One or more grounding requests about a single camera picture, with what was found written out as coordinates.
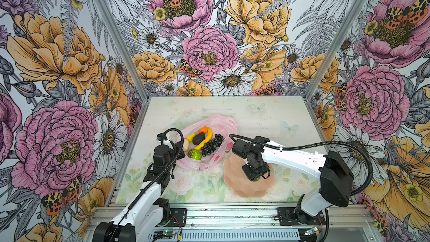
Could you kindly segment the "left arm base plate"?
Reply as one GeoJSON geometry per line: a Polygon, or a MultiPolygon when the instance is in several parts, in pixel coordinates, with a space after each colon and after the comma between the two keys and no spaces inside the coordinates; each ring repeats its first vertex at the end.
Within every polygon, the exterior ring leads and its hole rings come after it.
{"type": "Polygon", "coordinates": [[[171,208],[169,218],[158,224],[158,227],[185,227],[187,213],[188,210],[186,208],[171,208]]]}

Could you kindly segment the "pink plastic bag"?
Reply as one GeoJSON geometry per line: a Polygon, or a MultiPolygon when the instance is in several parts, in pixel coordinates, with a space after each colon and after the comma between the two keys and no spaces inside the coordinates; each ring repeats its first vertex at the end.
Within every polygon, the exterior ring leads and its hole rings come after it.
{"type": "Polygon", "coordinates": [[[181,130],[185,156],[176,164],[184,170],[203,171],[215,167],[233,146],[230,134],[236,134],[236,122],[230,117],[213,115],[181,130]]]}

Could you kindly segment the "pink scalloped bowl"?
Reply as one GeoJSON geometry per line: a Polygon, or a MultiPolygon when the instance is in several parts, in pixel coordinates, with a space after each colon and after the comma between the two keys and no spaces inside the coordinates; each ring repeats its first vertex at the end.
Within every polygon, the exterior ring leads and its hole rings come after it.
{"type": "Polygon", "coordinates": [[[273,174],[268,179],[260,178],[258,181],[249,180],[242,166],[245,161],[231,155],[224,161],[224,181],[239,196],[244,198],[261,198],[265,196],[267,190],[275,183],[273,174]]]}

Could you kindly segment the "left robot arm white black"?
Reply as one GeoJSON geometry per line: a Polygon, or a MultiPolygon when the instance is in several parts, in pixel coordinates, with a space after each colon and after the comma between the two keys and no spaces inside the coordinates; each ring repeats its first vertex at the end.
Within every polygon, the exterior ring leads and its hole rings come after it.
{"type": "Polygon", "coordinates": [[[174,178],[176,162],[185,156],[185,138],[181,131],[170,128],[158,134],[157,140],[160,144],[154,149],[141,189],[110,222],[97,225],[93,242],[144,241],[158,224],[169,221],[170,202],[161,196],[174,178]]]}

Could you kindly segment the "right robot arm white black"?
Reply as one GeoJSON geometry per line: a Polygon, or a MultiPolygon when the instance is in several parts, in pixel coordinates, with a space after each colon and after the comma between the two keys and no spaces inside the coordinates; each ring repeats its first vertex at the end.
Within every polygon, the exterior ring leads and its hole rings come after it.
{"type": "Polygon", "coordinates": [[[247,138],[230,134],[234,141],[232,152],[245,160],[242,170],[250,181],[267,179],[271,175],[269,164],[281,165],[312,177],[320,187],[303,194],[290,214],[305,224],[331,207],[347,207],[352,195],[353,173],[339,153],[305,152],[320,143],[299,147],[285,147],[268,138],[247,138]]]}

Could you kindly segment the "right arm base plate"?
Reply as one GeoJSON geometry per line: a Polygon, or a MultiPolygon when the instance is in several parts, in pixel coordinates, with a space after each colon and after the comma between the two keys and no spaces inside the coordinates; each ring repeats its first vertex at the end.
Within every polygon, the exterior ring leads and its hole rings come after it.
{"type": "Polygon", "coordinates": [[[279,207],[277,214],[273,217],[281,226],[323,226],[326,224],[324,214],[319,212],[316,216],[310,216],[293,207],[279,207]]]}

